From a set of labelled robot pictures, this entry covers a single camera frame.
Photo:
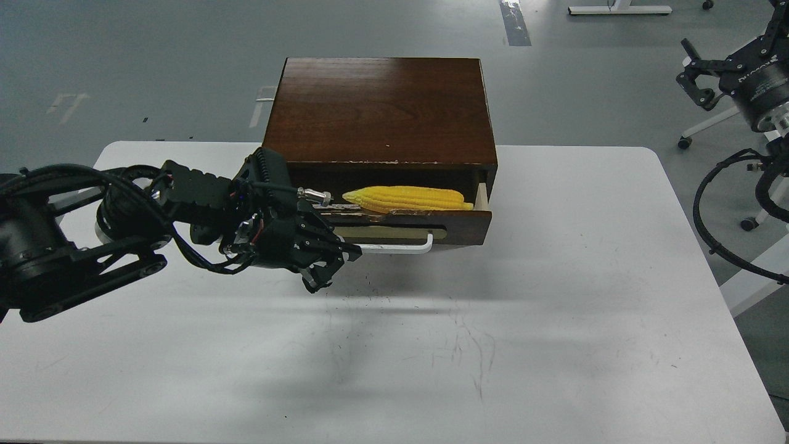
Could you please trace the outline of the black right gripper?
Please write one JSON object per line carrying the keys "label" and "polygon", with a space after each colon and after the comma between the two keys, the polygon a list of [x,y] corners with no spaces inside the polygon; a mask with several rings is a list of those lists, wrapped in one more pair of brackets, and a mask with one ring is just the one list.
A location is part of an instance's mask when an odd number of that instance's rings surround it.
{"label": "black right gripper", "polygon": [[[732,96],[746,122],[758,133],[775,130],[768,115],[786,104],[788,98],[788,45],[777,43],[787,39],[788,1],[770,3],[773,14],[761,35],[761,46],[749,43],[730,54],[728,58],[736,67],[741,65],[742,70],[724,74],[724,92]],[[713,88],[700,88],[697,79],[699,76],[719,78],[728,69],[728,61],[702,59],[687,38],[680,44],[690,62],[676,76],[676,82],[696,106],[707,111],[714,109],[722,96]]]}

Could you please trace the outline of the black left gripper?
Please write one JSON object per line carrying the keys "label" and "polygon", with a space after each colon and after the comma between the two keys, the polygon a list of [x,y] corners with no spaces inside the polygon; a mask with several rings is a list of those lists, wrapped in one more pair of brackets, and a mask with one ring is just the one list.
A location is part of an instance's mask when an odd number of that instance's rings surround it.
{"label": "black left gripper", "polygon": [[336,234],[321,214],[302,213],[301,221],[287,162],[277,152],[257,148],[245,158],[233,186],[231,204],[237,214],[223,233],[225,255],[238,255],[254,267],[299,271],[311,294],[330,286],[347,259],[362,256],[361,248]]}

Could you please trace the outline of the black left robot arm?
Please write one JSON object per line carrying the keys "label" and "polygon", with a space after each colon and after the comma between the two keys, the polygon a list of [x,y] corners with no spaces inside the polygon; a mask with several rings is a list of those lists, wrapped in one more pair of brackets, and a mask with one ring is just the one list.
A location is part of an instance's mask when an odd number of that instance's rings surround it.
{"label": "black left robot arm", "polygon": [[229,178],[174,160],[3,174],[2,315],[36,323],[147,278],[169,242],[198,269],[283,269],[316,292],[362,254],[316,210],[331,202],[262,147]]}

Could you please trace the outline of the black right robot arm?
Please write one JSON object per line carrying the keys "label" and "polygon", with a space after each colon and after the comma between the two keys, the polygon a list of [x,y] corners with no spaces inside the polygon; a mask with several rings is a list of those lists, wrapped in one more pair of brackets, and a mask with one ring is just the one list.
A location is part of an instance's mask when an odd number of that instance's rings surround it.
{"label": "black right robot arm", "polygon": [[779,132],[767,144],[769,154],[760,157],[764,173],[755,195],[767,214],[787,222],[786,208],[772,200],[769,189],[787,173],[788,11],[786,1],[771,4],[773,14],[764,33],[724,60],[702,59],[690,41],[683,39],[681,45],[690,61],[676,81],[702,109],[712,110],[722,97],[730,96],[754,132]]}

